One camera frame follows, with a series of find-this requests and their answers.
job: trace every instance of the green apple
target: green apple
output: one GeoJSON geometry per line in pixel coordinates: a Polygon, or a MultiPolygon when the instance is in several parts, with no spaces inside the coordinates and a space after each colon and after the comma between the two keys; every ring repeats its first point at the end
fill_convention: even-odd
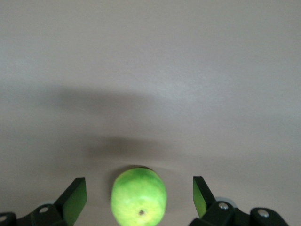
{"type": "Polygon", "coordinates": [[[111,210],[121,226],[155,226],[164,216],[166,201],[166,188],[158,174],[138,167],[115,180],[111,210]]]}

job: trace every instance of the round green object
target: round green object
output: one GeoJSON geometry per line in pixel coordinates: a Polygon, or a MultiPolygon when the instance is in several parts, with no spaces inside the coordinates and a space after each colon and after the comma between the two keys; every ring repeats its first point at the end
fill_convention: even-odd
{"type": "Polygon", "coordinates": [[[166,188],[161,178],[147,168],[129,169],[114,182],[111,210],[121,226],[155,226],[164,216],[166,188]]]}

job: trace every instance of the green fruit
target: green fruit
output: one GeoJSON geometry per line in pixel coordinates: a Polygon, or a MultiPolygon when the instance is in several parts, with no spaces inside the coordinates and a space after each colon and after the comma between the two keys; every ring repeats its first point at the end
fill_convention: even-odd
{"type": "Polygon", "coordinates": [[[134,168],[120,174],[111,194],[111,210],[121,226],[155,226],[164,216],[165,185],[152,170],[134,168]]]}

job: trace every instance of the gray surface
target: gray surface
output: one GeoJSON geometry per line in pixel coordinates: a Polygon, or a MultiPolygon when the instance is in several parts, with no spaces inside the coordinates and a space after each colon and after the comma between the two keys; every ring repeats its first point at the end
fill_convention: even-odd
{"type": "Polygon", "coordinates": [[[0,1],[0,212],[78,176],[76,225],[116,226],[114,177],[165,181],[160,225],[197,216],[192,176],[300,222],[301,1],[0,1]]]}

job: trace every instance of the black bracket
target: black bracket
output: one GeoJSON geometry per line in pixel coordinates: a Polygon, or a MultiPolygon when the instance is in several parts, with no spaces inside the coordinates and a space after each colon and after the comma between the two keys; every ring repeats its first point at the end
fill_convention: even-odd
{"type": "Polygon", "coordinates": [[[54,204],[36,208],[25,217],[0,213],[0,226],[73,226],[87,202],[86,180],[76,178],[54,204]]]}
{"type": "Polygon", "coordinates": [[[288,226],[273,210],[254,208],[250,215],[231,204],[217,201],[203,177],[193,177],[193,201],[199,218],[189,226],[288,226]]]}

